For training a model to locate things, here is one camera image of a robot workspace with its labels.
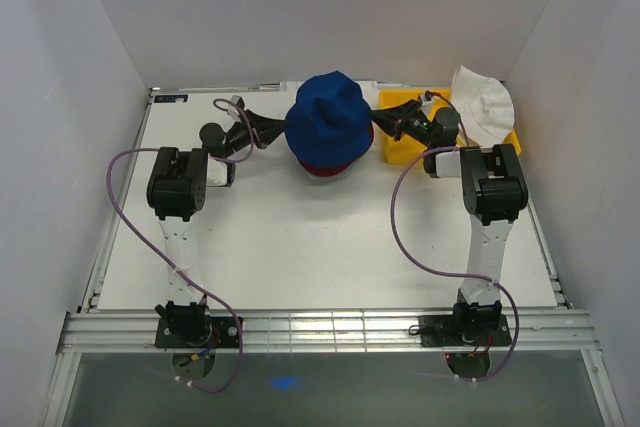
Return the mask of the blue bucket hat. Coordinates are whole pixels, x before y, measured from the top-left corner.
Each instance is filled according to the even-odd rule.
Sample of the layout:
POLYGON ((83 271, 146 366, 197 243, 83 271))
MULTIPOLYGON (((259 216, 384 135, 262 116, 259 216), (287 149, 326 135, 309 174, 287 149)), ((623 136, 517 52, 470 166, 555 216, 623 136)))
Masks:
POLYGON ((314 76, 297 90, 293 106, 285 116, 285 131, 291 150, 300 141, 329 138, 334 132, 354 131, 371 122, 371 107, 358 83, 340 71, 314 76))

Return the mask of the maroon bucket hat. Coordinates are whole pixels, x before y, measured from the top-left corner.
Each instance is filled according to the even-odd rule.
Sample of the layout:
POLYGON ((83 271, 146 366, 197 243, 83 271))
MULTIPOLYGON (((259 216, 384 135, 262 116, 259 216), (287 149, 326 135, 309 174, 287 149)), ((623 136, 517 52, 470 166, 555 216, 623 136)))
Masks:
POLYGON ((369 151, 373 140, 374 129, 368 122, 354 131, 335 131, 333 137, 300 141, 291 151, 306 172, 333 175, 358 162, 369 151))

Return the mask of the white bucket hat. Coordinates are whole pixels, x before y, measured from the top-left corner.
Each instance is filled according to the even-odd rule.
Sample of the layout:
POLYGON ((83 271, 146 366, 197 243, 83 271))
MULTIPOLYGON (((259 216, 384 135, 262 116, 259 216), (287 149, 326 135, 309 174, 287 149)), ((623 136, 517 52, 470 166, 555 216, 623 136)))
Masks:
POLYGON ((514 106, 504 85, 460 65, 454 72, 450 101, 471 141, 482 147, 502 143, 515 123, 514 106))

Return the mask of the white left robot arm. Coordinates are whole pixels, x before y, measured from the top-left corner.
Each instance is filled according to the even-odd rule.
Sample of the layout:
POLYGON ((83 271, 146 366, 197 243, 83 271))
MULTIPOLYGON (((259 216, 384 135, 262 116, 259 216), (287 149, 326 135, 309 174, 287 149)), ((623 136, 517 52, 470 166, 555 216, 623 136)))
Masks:
POLYGON ((201 283, 196 214, 203 210, 210 188, 233 185, 236 162, 232 155, 246 147, 266 149, 288 126, 286 120, 242 108, 227 130, 213 122, 202 126, 199 148, 159 149, 146 199, 158 218, 170 263, 167 302, 156 311, 168 323, 179 320, 177 333, 190 346, 205 344, 212 334, 212 323, 204 316, 207 295, 196 288, 201 283))

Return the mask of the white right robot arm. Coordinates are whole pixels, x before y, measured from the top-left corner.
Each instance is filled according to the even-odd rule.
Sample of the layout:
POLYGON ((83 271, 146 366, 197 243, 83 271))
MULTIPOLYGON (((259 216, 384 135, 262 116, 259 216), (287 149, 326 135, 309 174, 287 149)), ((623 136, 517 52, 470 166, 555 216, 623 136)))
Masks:
POLYGON ((394 141, 408 136, 425 147, 402 171, 391 196, 390 220, 396 244, 421 270, 459 279, 458 300, 451 329, 464 344, 474 344, 488 328, 497 327, 501 297, 513 297, 500 283, 509 234, 529 200, 528 187, 515 148, 510 144, 478 147, 470 143, 460 113, 449 100, 429 119, 423 106, 443 96, 426 91, 399 106, 375 110, 372 122, 394 141), (457 178, 471 222, 467 268, 464 273, 429 268, 414 258, 402 243, 396 225, 396 202, 401 183, 418 162, 432 178, 457 178))

